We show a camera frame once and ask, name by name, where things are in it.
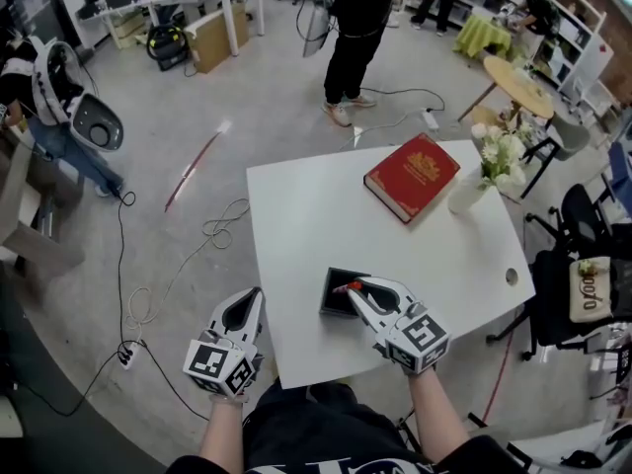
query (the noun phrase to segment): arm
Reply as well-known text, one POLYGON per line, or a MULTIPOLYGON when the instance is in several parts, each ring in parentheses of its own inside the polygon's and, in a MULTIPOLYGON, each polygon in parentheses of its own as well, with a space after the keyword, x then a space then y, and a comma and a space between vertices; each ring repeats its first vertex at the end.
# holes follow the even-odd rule
POLYGON ((22 120, 22 108, 20 102, 14 100, 9 104, 9 115, 5 117, 4 122, 7 126, 15 126, 22 120))
POLYGON ((214 402, 199 456, 219 465, 228 474, 243 474, 242 406, 214 402))
POLYGON ((409 385, 422 450, 430 461, 439 463, 469 436, 434 370, 410 377, 409 385))
POLYGON ((537 21, 537 18, 535 16, 527 16, 526 18, 518 22, 517 24, 518 29, 523 30, 529 25, 532 25, 533 23, 535 23, 536 21, 537 21))

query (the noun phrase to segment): power strip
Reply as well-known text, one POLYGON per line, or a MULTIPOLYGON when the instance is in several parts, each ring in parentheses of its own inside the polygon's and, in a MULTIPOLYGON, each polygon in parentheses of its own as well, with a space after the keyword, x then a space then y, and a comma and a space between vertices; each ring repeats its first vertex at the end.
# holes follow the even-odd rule
POLYGON ((422 117, 430 130, 438 130, 438 123, 430 109, 422 109, 422 117))
POLYGON ((131 343, 128 347, 123 346, 121 350, 122 353, 118 356, 118 362, 120 363, 120 366, 122 366, 122 368, 124 368, 125 370, 130 370, 131 365, 136 358, 136 354, 138 353, 138 350, 140 350, 140 344, 131 343))

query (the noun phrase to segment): red book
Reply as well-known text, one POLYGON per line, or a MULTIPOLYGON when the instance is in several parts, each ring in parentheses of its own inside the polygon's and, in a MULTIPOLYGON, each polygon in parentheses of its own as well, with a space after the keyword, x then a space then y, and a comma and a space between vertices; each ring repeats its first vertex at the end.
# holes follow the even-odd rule
POLYGON ((364 184, 409 223, 456 175, 460 166, 424 133, 406 142, 364 176, 364 184))

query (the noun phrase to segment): concrete floor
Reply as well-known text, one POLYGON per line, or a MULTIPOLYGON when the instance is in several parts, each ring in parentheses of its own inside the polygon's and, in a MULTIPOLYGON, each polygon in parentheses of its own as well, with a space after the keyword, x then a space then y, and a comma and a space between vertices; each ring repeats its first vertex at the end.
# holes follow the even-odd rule
MULTIPOLYGON (((152 288, 153 306, 158 305, 183 259, 203 242, 202 224, 220 215, 230 201, 248 195, 247 167, 336 152, 352 135, 350 129, 333 125, 319 108, 334 37, 316 56, 303 59, 296 11, 288 2, 266 0, 266 36, 257 37, 253 27, 239 57, 224 61, 207 75, 185 78, 182 67, 161 73, 142 48, 118 51, 110 42, 89 64, 101 97, 125 126, 122 151, 108 158, 126 177, 126 187, 137 194, 136 204, 121 213, 126 243, 121 266, 123 307, 139 286, 152 288), (232 121, 232 127, 212 144, 165 214, 171 191, 225 119, 232 121)), ((308 4, 302 16, 305 30, 310 12, 308 4)), ((488 86, 488 77, 477 63, 469 65, 451 52, 455 32, 440 39, 433 23, 414 31, 404 18, 400 29, 386 31, 364 86, 423 87, 440 93, 446 108, 437 115, 438 138, 467 138, 467 127, 454 120, 488 86)), ((496 108, 508 101, 498 92, 490 99, 488 105, 496 108)), ((378 107, 356 112, 354 120, 362 127, 384 124, 436 103, 424 94, 380 97, 378 107)), ((402 142, 425 129, 418 117, 410 117, 397 127, 367 133, 360 146, 402 142)), ((545 214, 573 183, 591 177, 603 160, 589 147, 573 160, 554 162, 522 205, 508 200, 519 237, 523 237, 524 212, 545 214)), ((119 343, 117 214, 115 201, 86 190, 63 226, 65 240, 81 245, 86 261, 65 276, 50 278, 39 272, 36 298, 28 308, 42 340, 79 389, 87 386, 119 343)), ((189 340, 197 337, 214 304, 259 283, 250 216, 230 229, 232 245, 221 251, 207 245, 195 256, 174 284, 161 314, 143 329, 143 339, 180 394, 205 415, 210 409, 207 396, 181 372, 189 340)), ((538 250, 550 246, 537 227, 527 226, 524 233, 530 261, 538 250)), ((470 411, 482 416, 485 411, 505 344, 487 347, 484 338, 512 317, 459 339, 440 365, 441 379, 463 416, 470 411)), ((123 333, 135 339, 134 332, 123 329, 123 333)), ((273 381, 273 350, 266 329, 260 339, 267 359, 251 388, 246 413, 273 381)), ((514 337, 488 421, 507 429, 512 437, 528 437, 593 419, 600 411, 589 406, 587 398, 593 391, 590 360, 579 353, 552 351, 546 361, 537 356, 521 363, 517 354, 527 344, 528 328, 523 327, 514 337)), ((129 371, 113 362, 105 373, 89 400, 123 434, 165 463, 197 450, 205 422, 177 400, 147 353, 141 352, 129 371)), ((360 401, 389 418, 399 418, 411 407, 405 378, 395 366, 353 377, 351 385, 360 401)))

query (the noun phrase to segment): sneaker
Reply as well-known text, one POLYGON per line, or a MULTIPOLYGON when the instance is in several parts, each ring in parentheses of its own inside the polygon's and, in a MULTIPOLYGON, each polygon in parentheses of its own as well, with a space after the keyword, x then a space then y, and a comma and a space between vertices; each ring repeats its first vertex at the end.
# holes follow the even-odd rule
POLYGON ((101 198, 107 198, 107 197, 112 196, 109 190, 103 190, 99 185, 95 185, 95 192, 97 193, 97 197, 101 197, 101 198))
POLYGON ((424 21, 420 20, 417 16, 413 16, 411 18, 411 27, 413 27, 415 30, 421 30, 423 23, 424 21))
POLYGON ((342 104, 328 104, 327 102, 324 102, 321 109, 334 121, 335 124, 339 124, 340 126, 352 125, 349 115, 342 104))
POLYGON ((351 106, 362 107, 362 108, 375 107, 377 105, 377 102, 375 102, 373 99, 365 95, 360 95, 358 97, 355 97, 354 99, 344 97, 343 102, 351 106))
POLYGON ((386 23, 386 28, 399 28, 399 19, 397 14, 392 12, 388 17, 388 23, 386 23))

